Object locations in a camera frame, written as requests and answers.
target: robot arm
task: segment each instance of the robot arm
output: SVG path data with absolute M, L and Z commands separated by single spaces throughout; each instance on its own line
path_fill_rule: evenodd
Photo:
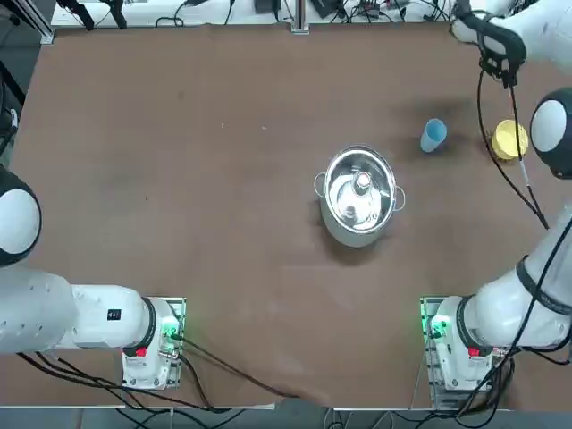
M 461 42 L 502 57 L 521 63 L 552 61 L 571 72 L 572 1 L 538 0 L 504 18 L 514 4 L 514 0 L 457 0 L 451 32 Z
M 551 61 L 564 72 L 572 71 L 572 0 L 538 0 L 513 16 L 495 16 L 507 15 L 513 6 L 510 0 L 458 0 L 451 32 L 479 46 L 481 67 L 502 78 L 505 87 L 517 83 L 517 71 L 525 61 Z M 572 179 L 572 88 L 556 90 L 540 101 L 530 136 L 534 151 L 554 176 Z M 537 248 L 507 273 L 475 295 L 447 297 L 440 304 L 431 326 L 447 390 L 482 386 L 480 381 L 492 368 L 493 348 L 512 345 L 538 293 L 549 255 L 571 218 L 572 207 L 567 206 Z M 555 255 L 519 347 L 549 348 L 568 337 L 572 234 L 565 236 Z
M 38 242 L 41 217 L 31 188 L 0 165 L 0 354 L 122 349 L 123 383 L 176 386 L 178 347 L 164 333 L 182 334 L 183 300 L 145 298 L 116 285 L 71 285 L 17 264 Z

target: brown table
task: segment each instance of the brown table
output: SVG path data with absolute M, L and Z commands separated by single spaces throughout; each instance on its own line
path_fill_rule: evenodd
M 478 53 L 440 25 L 61 32 L 42 48 L 13 169 L 44 210 L 28 265 L 70 282 L 188 298 L 189 335 L 254 376 L 338 407 L 409 406 L 419 298 L 471 293 L 543 229 L 487 158 L 475 116 Z M 569 84 L 522 71 L 517 101 Z M 509 118 L 486 81 L 485 122 Z M 442 118 L 446 148 L 418 147 Z M 333 242 L 314 176 L 351 143 L 391 164 L 408 195 L 374 249 Z M 570 187 L 526 157 L 551 222 Z M 515 165 L 509 172 L 522 179 Z M 65 354 L 119 379 L 117 351 Z M 2 357 L 5 405 L 115 404 Z M 197 359 L 216 404 L 275 400 Z M 519 357 L 506 406 L 569 409 L 572 374 Z M 195 400 L 192 382 L 173 392 Z M 149 401 L 161 405 L 160 401 Z M 425 371 L 417 407 L 430 405 Z

